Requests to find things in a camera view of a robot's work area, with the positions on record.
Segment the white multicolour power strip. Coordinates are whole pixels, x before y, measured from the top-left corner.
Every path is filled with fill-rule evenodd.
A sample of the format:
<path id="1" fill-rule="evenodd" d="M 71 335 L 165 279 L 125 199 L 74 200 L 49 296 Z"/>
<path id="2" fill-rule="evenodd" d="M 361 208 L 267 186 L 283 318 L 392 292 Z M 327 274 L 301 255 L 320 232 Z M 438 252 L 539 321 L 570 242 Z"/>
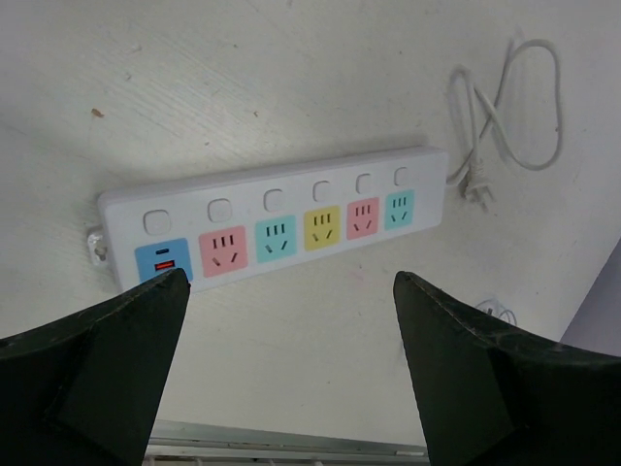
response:
<path id="1" fill-rule="evenodd" d="M 121 290 L 181 269 L 207 290 L 440 224 L 448 156 L 384 150 L 145 184 L 97 201 Z"/>

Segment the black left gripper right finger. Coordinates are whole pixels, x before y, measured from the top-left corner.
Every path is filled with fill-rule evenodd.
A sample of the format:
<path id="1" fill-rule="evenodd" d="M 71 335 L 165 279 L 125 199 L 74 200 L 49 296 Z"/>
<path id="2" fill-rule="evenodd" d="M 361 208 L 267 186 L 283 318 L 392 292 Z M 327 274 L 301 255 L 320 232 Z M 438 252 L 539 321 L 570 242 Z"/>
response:
<path id="1" fill-rule="evenodd" d="M 411 272 L 393 294 L 434 465 L 616 465 L 620 360 L 466 305 Z"/>

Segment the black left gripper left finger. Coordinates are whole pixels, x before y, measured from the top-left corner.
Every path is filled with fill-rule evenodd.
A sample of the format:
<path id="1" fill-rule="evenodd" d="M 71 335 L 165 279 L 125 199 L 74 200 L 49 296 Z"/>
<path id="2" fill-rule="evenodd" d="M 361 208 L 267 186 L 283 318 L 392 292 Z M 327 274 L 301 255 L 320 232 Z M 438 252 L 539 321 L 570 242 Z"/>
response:
<path id="1" fill-rule="evenodd" d="M 189 294 L 173 269 L 2 339 L 2 464 L 141 464 Z"/>

